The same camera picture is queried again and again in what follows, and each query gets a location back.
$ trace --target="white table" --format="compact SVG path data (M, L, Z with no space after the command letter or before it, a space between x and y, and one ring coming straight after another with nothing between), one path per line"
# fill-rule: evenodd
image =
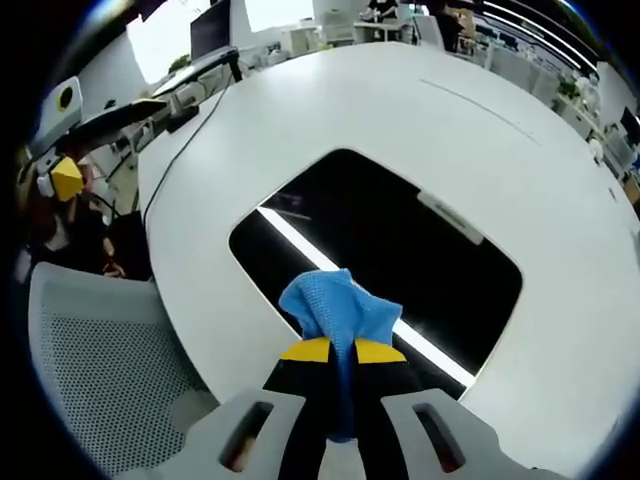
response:
M139 158L147 204L213 108ZM380 112L390 122L375 135ZM176 332L221 401L262 384L295 340L229 250L260 202L349 147L473 222L519 266L509 324L461 402L528 466L575 475L609 434L640 371L640 229L587 144L515 85L431 49L333 49L233 85L149 213L151 261ZM618 197L614 201L608 188Z
M400 32L406 24L406 22L400 20L388 23L355 22L353 27L356 31L356 43L364 43L364 36L358 35L358 30L360 29L382 30L384 31L384 41L387 42L389 40L389 32Z
M280 28L280 44L291 57L299 57L318 49L318 25L313 20L305 20Z
M570 119L572 117L579 119L579 121L582 124L586 124L586 127L584 127L584 134L583 132L578 132L580 136L582 136L586 140L593 134L601 142L604 142L606 140L606 137L602 132L600 125L597 124L596 120L591 115L589 115L587 112L585 112L581 108L578 108L575 102L565 97L564 95L558 95L557 98L560 101L560 108L558 110L558 115L563 117L565 120L568 120L570 125L571 125Z

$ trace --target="blue microfiber towel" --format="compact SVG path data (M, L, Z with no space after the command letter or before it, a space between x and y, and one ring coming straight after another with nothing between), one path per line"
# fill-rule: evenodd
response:
M353 438L350 355L356 338L391 345L393 324L402 314L397 303L374 297L356 285L349 270L303 273L280 296L280 307L296 317L305 340L328 337L338 360L343 425L334 441Z

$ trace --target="person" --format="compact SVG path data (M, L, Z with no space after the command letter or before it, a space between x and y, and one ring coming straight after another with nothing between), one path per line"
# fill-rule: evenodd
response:
M395 0L371 0L367 10L362 14L363 18L373 19L376 23L382 23L387 19L396 19L398 2Z
M464 27L460 25L458 18L453 14L445 0L431 0L427 7L438 22L444 49L447 52L455 53L458 49L458 38Z
M361 13L360 16L366 22L383 23L386 20L393 21L397 19L397 10L398 2L396 2L395 0L371 0L369 2L367 10ZM376 29L375 35L373 37L367 38L367 41L381 41L382 38L384 38L384 36L381 35L380 32ZM396 40L396 32L389 32L388 39Z
M22 235L32 265L48 262L108 277L149 279L151 268L150 265L146 267L149 262L148 254L142 259L144 268L138 268L140 261L130 262L128 257L133 255L123 255L126 248L116 249L114 246L126 246L127 242L132 242L130 235L126 236L118 231L122 230L118 228L120 223L131 223L125 218L131 215L121 217L123 221L117 219L107 227L102 212L90 193L83 191L69 201L61 202L57 198L42 196L36 178L35 163L23 167L16 195ZM126 236L127 241L112 241L112 236ZM144 252L138 252L135 257L144 257Z

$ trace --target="electrical cable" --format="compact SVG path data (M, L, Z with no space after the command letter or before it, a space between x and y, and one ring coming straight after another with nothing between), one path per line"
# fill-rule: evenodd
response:
M178 157L180 155L182 155L182 152L184 152L185 149L189 146L189 144L194 139L194 137L200 132L200 129L202 129L203 125L205 123L207 123L209 121L209 119L213 116L213 114L216 112L216 110L218 109L218 106L220 105L220 102L222 101L225 93L227 93L227 90L229 89L229 86L231 85L231 79L232 78L233 78L233 75L230 74L229 75L229 79L227 80L227 84L225 85L224 90L222 90L222 93L220 94L220 96L218 97L218 100L216 101L216 104L213 106L213 109L207 114L207 116L202 121L202 123L198 126L198 128L195 129L195 131L191 134L191 136L185 142L185 144L180 148L180 150L178 150L178 152L169 161L169 165L167 165L167 168L165 169L164 173L162 174L162 177L160 178L160 181L158 182L158 184L156 185L156 188L153 190L153 193L149 197L149 201L147 202L147 206L144 208L144 213L142 215L142 226L144 227L145 232L147 230L147 215L149 214L149 209L151 208L151 205L153 204L153 201L155 200L156 195L160 191L160 188L162 187L165 179L167 178L167 175L169 174L169 171L171 170L171 167L173 166L175 161L178 159Z
M96 195L93 192L87 192L89 193L89 197L93 200L98 200L100 203L104 204L107 206L107 208L109 208L109 210L111 210L111 213L113 214L114 218L118 218L121 217L122 215L120 215L120 212L118 212L116 210L116 207L114 207L113 205L111 205L109 202L107 202L104 198L102 198L100 195Z

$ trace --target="table surface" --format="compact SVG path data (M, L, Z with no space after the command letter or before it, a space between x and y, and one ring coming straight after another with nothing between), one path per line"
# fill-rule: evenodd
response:
M216 99L140 154L142 208ZM380 112L402 120L378 135ZM640 223L560 117L432 49L364 44L267 69L230 87L178 158L149 211L149 248L164 305L212 393L226 401L261 386L296 339L232 255L231 231L338 147L440 198L519 266L522 294L461 402L515 460L575 475L635 391Z

